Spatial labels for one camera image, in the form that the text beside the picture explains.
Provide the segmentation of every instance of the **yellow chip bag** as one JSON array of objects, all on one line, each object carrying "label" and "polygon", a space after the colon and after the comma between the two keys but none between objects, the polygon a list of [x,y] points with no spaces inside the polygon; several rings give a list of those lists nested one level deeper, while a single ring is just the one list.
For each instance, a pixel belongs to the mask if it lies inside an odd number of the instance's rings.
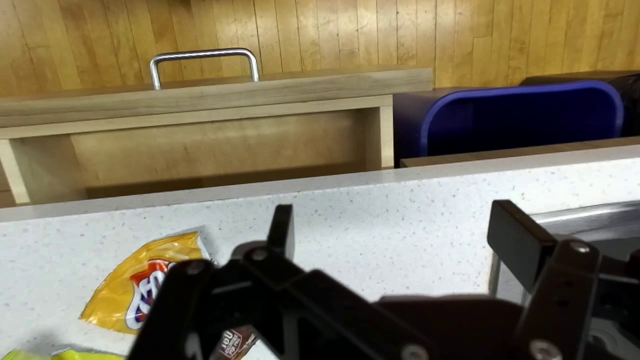
[{"label": "yellow chip bag", "polygon": [[167,267],[194,257],[207,257],[198,231],[144,244],[105,275],[84,305],[79,320],[136,334],[160,292]]}]

